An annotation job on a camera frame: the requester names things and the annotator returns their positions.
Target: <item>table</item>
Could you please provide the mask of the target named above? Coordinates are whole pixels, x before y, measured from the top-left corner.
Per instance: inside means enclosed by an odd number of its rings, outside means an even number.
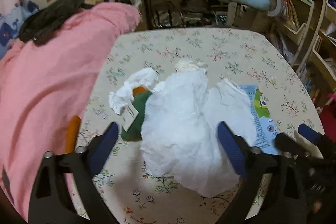
[[[224,77],[237,84],[256,84],[279,132],[293,134],[301,123],[323,133],[320,119],[304,86],[277,50],[259,33],[224,28],[188,28],[136,32],[118,38],[98,76],[80,129],[77,146],[87,145],[121,117],[109,107],[130,74],[153,68],[159,80],[175,72],[181,58],[208,64],[209,87]],[[173,178],[151,176],[143,162],[140,142],[119,139],[100,175],[93,178],[102,199],[120,223],[215,223],[239,185],[214,198],[203,198]],[[267,191],[265,177],[250,216],[258,212]],[[78,214],[87,216],[74,187]]]

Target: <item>pink object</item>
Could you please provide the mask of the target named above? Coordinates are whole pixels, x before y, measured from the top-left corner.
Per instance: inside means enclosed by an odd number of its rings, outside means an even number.
[[[65,152],[68,123],[83,117],[111,47],[139,22],[135,7],[102,3],[74,15],[44,46],[17,41],[0,61],[0,166],[26,220],[43,153]]]
[[[319,115],[324,134],[334,142],[336,142],[336,118],[334,117],[335,112],[335,105],[329,105],[324,106],[321,114]]]

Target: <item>crumpled paper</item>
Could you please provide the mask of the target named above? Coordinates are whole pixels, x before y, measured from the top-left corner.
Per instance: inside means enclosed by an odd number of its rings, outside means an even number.
[[[120,115],[121,109],[134,100],[134,88],[138,86],[143,86],[148,90],[152,90],[152,86],[157,81],[157,73],[152,68],[142,69],[132,74],[129,78],[125,80],[124,85],[120,89],[118,89],[117,92],[110,92],[110,107],[114,110],[115,113]]]
[[[181,59],[175,65],[177,72],[193,71],[193,70],[206,70],[208,65],[203,62],[197,62],[190,59]]]

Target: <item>metal screw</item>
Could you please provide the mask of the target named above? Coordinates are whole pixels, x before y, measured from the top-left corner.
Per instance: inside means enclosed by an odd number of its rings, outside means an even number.
[[[292,158],[292,154],[291,154],[290,152],[288,152],[288,151],[283,152],[283,155],[284,155],[286,158],[289,158],[289,159]]]
[[[75,149],[75,152],[77,154],[81,154],[81,153],[84,153],[86,151],[86,146],[78,146],[76,149]]]
[[[253,147],[251,148],[251,152],[254,153],[254,154],[261,154],[261,150],[260,150],[260,148],[257,147],[257,146],[253,146]]]
[[[310,168],[308,173],[309,173],[309,176],[312,177],[313,175],[315,175],[316,171],[314,168]]]
[[[55,155],[54,152],[47,151],[47,152],[44,153],[43,156],[47,159],[47,158],[51,158],[53,155]]]

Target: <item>paper tag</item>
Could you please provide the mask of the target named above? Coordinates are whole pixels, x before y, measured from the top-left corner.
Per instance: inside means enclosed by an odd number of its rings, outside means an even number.
[[[132,103],[130,103],[125,108],[123,114],[123,120],[124,120],[123,128],[125,131],[127,131],[130,128],[130,126],[132,125],[138,114],[139,112],[135,109]]]

